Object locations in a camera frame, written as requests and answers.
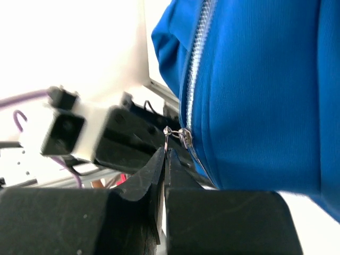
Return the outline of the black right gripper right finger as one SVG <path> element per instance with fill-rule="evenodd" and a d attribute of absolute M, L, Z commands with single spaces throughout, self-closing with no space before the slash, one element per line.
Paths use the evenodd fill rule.
<path fill-rule="evenodd" d="M 165 158 L 165 189 L 200 189 L 203 187 L 181 165 L 177 152 L 170 149 Z"/>

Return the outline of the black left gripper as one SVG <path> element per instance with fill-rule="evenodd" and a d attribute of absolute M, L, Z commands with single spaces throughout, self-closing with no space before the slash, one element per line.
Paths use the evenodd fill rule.
<path fill-rule="evenodd" d="M 158 148 L 164 146 L 163 129 L 178 130 L 178 120 L 153 113 L 136 105 L 123 93 L 119 105 L 109 114 L 94 163 L 127 174 L 143 168 Z"/>

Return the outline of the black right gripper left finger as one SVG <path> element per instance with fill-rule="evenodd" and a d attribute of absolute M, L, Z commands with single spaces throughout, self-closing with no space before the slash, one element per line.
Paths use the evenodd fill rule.
<path fill-rule="evenodd" d="M 126 201 L 141 200 L 162 180 L 164 161 L 165 150 L 160 147 L 142 169 L 111 191 Z"/>

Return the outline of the blue zip jacket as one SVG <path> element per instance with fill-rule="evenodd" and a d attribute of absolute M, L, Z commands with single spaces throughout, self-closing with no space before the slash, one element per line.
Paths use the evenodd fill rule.
<path fill-rule="evenodd" d="M 339 1 L 172 1 L 151 38 L 200 174 L 339 219 Z"/>

